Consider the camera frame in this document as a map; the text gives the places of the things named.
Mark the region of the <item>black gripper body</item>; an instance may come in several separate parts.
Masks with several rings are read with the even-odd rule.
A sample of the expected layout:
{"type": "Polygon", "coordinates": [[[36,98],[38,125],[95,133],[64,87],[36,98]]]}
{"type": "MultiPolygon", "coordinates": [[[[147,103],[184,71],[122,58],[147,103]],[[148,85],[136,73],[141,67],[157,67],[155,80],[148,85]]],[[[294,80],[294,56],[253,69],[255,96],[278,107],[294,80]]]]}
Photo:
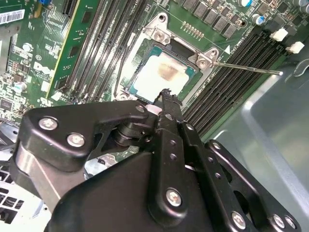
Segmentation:
{"type": "Polygon", "coordinates": [[[139,153],[67,192],[52,213],[48,232],[219,232],[225,224],[207,205],[196,173],[186,169],[188,214],[175,227],[164,227],[147,207],[152,154],[139,153]]]}

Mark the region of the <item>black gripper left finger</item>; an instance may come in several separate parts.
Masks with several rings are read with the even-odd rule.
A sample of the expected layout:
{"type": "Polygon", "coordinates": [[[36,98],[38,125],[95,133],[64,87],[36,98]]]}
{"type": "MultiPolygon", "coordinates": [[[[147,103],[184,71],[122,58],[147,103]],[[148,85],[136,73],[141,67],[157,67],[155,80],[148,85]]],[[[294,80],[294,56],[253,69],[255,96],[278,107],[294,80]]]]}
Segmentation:
{"type": "Polygon", "coordinates": [[[22,118],[13,169],[25,175],[51,214],[74,187],[139,153],[152,154],[147,207],[155,220],[183,220],[181,102],[170,91],[153,104],[115,101],[37,108],[22,118]]]}

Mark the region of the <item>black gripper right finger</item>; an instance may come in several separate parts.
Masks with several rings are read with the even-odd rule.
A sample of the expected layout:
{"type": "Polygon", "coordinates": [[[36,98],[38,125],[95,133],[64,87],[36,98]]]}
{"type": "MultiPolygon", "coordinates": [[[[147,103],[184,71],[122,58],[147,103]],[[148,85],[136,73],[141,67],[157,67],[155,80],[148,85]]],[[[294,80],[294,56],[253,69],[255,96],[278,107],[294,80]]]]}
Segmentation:
{"type": "Polygon", "coordinates": [[[218,141],[179,124],[216,232],[300,232],[296,218],[218,141]]]}

